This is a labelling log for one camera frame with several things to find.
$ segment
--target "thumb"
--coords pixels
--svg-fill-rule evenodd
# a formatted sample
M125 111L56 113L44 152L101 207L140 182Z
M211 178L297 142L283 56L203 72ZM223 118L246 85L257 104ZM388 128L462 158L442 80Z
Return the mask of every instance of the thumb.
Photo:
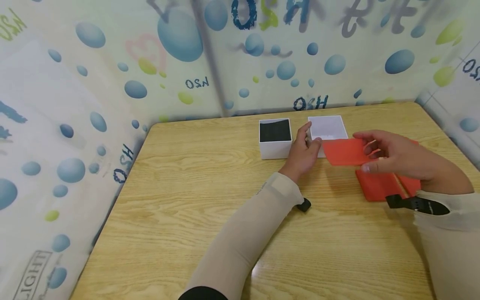
M365 173L392 173L395 172L393 158L377 159L361 166Z

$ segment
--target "black object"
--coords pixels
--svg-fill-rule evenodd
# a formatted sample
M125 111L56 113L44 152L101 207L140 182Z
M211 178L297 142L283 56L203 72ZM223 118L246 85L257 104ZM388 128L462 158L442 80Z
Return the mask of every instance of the black object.
M260 123L260 142L290 141L290 123L282 120L273 123Z
M408 208L434 216L444 216L450 213L450 210L445 205L419 197L402 199L402 196L396 194L387 196L386 200L390 208Z
M312 204L308 201L307 198L303 198L302 204L295 205L299 210L303 211L304 213L310 208Z

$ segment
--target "red card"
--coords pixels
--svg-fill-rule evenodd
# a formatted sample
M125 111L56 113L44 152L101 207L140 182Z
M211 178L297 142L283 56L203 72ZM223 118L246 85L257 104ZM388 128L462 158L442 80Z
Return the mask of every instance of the red card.
M363 153L362 139L325 140L322 147L332 166L359 166L371 161Z
M356 170L355 175L357 175L357 179L359 180L367 201L385 201L386 196L395 194L399 194L402 198L405 198L393 173L371 174Z
M415 196L417 191L421 189L420 180L398 174L396 176L410 197Z

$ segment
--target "wood grain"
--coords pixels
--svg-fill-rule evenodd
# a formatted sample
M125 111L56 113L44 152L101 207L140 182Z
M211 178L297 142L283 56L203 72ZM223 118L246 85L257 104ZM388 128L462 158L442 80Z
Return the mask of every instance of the wood grain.
M367 129L405 135L478 171L415 103L162 123L152 127L72 300L177 299L233 212L283 160L261 160L258 120L341 115L349 136ZM247 279L242 298L433 299L408 211L366 202L354 168L318 159L292 210Z

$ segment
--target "beige arm sleeve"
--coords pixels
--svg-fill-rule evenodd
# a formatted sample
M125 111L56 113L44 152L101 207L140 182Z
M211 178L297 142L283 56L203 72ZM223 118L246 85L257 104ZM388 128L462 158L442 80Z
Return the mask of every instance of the beige arm sleeve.
M302 203L298 186L285 175L274 173L226 222L186 290L204 286L216 289L228 300L240 299L245 279L273 233L292 207Z
M448 215L415 213L438 300L480 299L480 195L419 191L442 203Z

